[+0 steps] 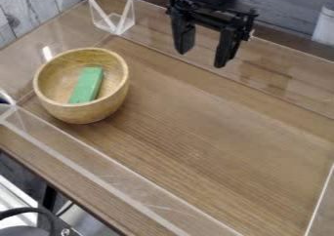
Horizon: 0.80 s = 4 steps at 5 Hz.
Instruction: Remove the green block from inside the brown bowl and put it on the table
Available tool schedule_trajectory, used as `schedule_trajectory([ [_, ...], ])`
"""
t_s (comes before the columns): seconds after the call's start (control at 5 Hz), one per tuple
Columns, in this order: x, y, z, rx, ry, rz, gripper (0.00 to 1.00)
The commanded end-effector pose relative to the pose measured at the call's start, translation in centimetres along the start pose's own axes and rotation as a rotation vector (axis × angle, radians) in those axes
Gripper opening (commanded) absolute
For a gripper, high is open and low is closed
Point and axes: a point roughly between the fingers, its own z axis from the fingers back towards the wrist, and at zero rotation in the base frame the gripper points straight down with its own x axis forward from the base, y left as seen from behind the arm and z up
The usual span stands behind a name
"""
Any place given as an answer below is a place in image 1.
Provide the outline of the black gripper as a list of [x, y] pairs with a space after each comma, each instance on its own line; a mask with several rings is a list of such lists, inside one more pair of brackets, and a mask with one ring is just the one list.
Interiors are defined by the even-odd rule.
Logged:
[[168, 0], [174, 49], [185, 54], [194, 45], [194, 26], [220, 30], [213, 66], [221, 68], [233, 58], [241, 40], [249, 40], [257, 17], [255, 7], [241, 0]]

